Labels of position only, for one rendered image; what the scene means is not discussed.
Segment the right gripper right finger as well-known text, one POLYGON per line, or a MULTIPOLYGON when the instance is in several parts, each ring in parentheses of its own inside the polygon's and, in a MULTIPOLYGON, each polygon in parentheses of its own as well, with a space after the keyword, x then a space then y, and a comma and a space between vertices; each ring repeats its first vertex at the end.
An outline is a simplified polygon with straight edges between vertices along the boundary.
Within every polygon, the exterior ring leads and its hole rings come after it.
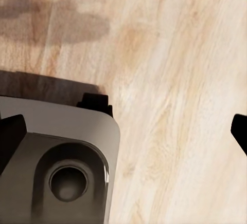
POLYGON ((231 133, 247 155, 247 116, 235 114, 231 133))

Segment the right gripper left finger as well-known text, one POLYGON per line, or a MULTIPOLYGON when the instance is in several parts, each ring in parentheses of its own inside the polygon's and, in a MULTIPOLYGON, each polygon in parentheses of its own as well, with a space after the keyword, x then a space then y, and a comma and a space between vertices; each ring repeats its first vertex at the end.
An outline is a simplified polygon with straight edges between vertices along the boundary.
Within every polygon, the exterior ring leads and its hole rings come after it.
POLYGON ((23 115, 0 120, 0 175, 27 133, 23 115))

